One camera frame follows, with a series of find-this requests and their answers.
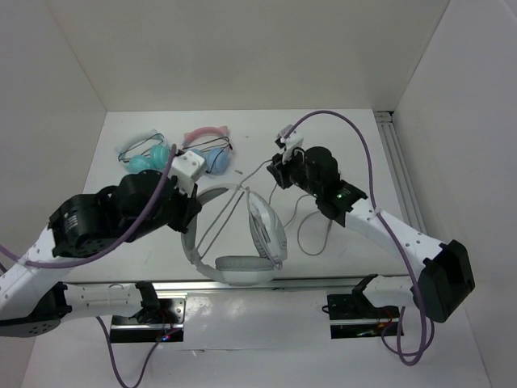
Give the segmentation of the white grey headphones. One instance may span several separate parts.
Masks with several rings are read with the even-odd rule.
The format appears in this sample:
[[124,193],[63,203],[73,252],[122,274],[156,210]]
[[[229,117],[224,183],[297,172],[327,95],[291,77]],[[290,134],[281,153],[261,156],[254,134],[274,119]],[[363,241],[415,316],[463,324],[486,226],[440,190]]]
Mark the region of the white grey headphones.
[[[221,196],[229,194],[229,216],[220,229],[212,228],[219,220],[215,207],[223,205]],[[197,236],[197,219],[188,225],[188,232],[181,236],[183,252],[196,271],[215,282],[250,287],[272,281],[288,258],[288,242],[285,229],[276,211],[267,201],[246,187],[234,183],[211,186],[198,195],[202,205],[208,206],[208,220],[201,219],[203,236]]]

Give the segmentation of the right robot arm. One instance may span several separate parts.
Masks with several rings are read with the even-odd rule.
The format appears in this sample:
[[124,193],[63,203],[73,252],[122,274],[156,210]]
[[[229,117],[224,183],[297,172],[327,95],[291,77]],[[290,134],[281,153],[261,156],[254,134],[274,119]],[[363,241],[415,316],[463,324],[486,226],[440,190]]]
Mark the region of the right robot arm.
[[354,311],[372,316],[384,306],[416,306],[434,323],[444,323],[474,290],[467,248],[441,242],[376,207],[365,192],[342,179],[325,147],[276,154],[268,171],[282,189],[297,186],[315,199],[321,214],[353,230],[384,251],[409,262],[413,276],[366,276],[355,287]]

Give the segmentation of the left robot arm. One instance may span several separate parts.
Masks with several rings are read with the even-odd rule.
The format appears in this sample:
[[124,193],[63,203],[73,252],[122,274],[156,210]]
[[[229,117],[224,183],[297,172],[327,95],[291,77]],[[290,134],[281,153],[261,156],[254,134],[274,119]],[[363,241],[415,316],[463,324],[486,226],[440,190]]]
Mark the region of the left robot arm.
[[151,282],[76,286],[63,279],[118,239],[132,243],[168,226],[179,233],[202,206],[199,174],[156,171],[126,175],[119,184],[65,201],[39,238],[1,276],[1,335],[31,338],[76,318],[115,315],[148,323],[162,314]]

